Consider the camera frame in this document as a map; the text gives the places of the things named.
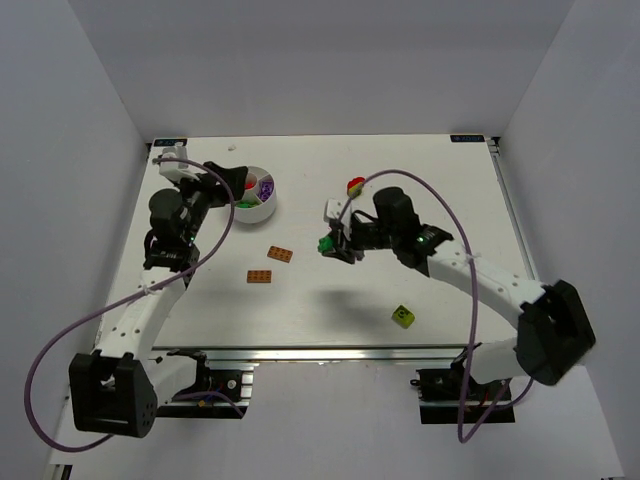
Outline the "purple butterfly lego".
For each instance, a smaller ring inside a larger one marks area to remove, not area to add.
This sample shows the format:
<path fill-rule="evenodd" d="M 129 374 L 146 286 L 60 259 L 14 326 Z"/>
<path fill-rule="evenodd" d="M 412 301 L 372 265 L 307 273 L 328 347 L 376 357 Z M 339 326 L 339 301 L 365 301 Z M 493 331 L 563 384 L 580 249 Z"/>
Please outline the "purple butterfly lego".
<path fill-rule="evenodd" d="M 263 180 L 260 182 L 259 199 L 265 203 L 274 192 L 274 182 L 271 180 Z"/>

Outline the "red and lime lego stack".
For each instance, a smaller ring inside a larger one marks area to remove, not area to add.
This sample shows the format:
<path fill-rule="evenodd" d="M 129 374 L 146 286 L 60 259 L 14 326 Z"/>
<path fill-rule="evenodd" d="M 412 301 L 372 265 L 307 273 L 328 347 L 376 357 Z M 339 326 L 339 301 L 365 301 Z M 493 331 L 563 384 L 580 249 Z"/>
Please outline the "red and lime lego stack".
<path fill-rule="evenodd" d="M 349 199 L 355 199 L 362 193 L 365 181 L 365 177 L 354 177 L 347 183 L 347 195 Z"/>

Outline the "lime lego with print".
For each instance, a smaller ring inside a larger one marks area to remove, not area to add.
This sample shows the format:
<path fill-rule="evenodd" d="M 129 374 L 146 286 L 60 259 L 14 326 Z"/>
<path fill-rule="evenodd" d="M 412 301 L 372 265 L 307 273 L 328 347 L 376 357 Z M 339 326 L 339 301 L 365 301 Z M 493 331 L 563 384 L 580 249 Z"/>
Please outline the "lime lego with print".
<path fill-rule="evenodd" d="M 403 305 L 399 305 L 392 313 L 392 320 L 403 329 L 408 329 L 415 321 L 415 315 Z"/>

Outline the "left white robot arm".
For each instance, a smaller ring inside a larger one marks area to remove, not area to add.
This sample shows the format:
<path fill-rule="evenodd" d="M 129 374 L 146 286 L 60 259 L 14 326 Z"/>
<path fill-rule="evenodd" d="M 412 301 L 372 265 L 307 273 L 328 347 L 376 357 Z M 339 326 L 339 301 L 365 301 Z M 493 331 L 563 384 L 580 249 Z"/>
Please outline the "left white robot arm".
<path fill-rule="evenodd" d="M 203 352 L 177 349 L 153 357 L 152 348 L 202 258 L 195 240 L 206 215 L 242 198 L 249 170 L 158 162 L 172 185 L 148 203 L 150 229 L 137 296 L 94 350 L 76 355 L 69 366 L 73 419 L 80 431 L 142 438 L 160 407 L 181 395 L 217 389 Z"/>

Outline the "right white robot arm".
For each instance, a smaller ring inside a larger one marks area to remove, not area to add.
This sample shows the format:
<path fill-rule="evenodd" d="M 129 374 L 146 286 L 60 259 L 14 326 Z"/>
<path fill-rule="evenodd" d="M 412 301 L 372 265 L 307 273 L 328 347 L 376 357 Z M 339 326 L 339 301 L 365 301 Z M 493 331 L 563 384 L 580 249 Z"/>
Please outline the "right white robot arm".
<path fill-rule="evenodd" d="M 521 279 L 472 258 L 449 232 L 422 223 L 399 187 L 378 191 L 373 201 L 376 214 L 370 216 L 328 200 L 324 220 L 330 232 L 319 252 L 354 264 L 367 250 L 390 250 L 407 268 L 469 294 L 506 320 L 514 337 L 478 343 L 453 361 L 452 369 L 468 375 L 471 386 L 519 376 L 554 386 L 594 347 L 594 331 L 571 284 Z"/>

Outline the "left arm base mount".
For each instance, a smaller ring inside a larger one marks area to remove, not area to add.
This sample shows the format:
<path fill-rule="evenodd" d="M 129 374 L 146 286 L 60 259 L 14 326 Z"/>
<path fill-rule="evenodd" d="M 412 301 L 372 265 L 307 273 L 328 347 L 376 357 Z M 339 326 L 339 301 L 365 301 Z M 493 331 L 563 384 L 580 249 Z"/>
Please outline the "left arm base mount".
<path fill-rule="evenodd" d="M 240 420 L 247 412 L 254 375 L 250 364 L 174 349 L 154 353 L 145 368 L 159 418 Z"/>

